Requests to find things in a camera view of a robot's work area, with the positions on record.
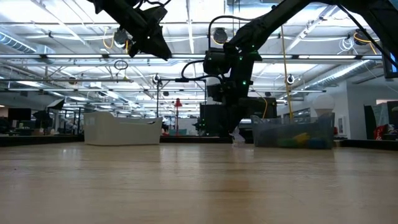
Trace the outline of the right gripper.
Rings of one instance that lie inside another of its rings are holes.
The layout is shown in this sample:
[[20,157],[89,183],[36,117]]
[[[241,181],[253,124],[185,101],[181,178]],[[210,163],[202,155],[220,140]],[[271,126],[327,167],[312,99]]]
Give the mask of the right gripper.
[[252,70],[256,61],[261,61],[258,51],[239,54],[231,59],[229,79],[232,84],[228,95],[228,105],[231,105],[229,107],[229,133],[232,133],[241,120],[247,116],[248,107],[236,104],[240,98],[245,98],[248,95],[249,86],[252,85]]

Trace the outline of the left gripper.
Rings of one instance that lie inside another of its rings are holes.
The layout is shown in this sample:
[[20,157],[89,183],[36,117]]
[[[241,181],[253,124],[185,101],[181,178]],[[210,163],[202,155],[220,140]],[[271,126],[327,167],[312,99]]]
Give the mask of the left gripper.
[[159,25],[165,11],[126,11],[127,31],[130,33],[128,55],[151,54],[168,60],[172,57]]

